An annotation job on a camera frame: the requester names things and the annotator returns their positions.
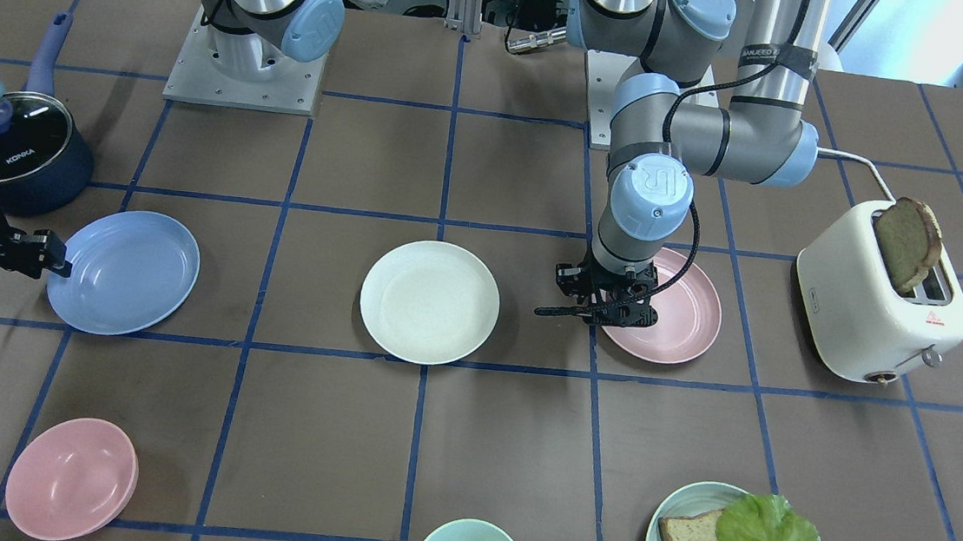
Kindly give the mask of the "black gripper near toaster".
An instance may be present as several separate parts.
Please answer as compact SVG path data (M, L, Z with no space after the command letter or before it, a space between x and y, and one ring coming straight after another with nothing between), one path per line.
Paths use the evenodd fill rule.
M659 274L650 263L641 271L626 268L617 274L586 255L572 265L556 265L556 282L565 296L576 300L574 307L535 307L540 317L579 317L590 327L653 327L658 318L647 293L658 287Z

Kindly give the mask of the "silver robot arm near toaster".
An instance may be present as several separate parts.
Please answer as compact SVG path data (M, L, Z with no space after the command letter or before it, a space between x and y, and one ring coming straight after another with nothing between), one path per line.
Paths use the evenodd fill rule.
M684 221L698 225L693 176L774 187L807 179L816 128L802 105L818 66L829 0L754 0L724 108L704 75L737 17L735 0L570 0L569 44L632 57L614 89L607 205L578 264L557 266L570 307L538 307L592 327L650 327L671 287L652 259Z

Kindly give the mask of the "robot base plate near toaster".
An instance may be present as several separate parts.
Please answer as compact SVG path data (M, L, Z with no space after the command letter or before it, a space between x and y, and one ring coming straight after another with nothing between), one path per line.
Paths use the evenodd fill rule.
M667 76L643 73L633 56L600 49L585 51L586 96L590 147L608 150L613 135L611 119L620 112L618 140L627 140L636 126L661 128L671 102L684 89Z

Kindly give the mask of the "robot base plate near pot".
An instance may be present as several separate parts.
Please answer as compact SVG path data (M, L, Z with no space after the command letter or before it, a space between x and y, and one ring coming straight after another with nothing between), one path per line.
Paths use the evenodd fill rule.
M295 61L253 33L223 33L201 23L202 10L184 38L163 87L167 100L192 105L312 116L329 56Z

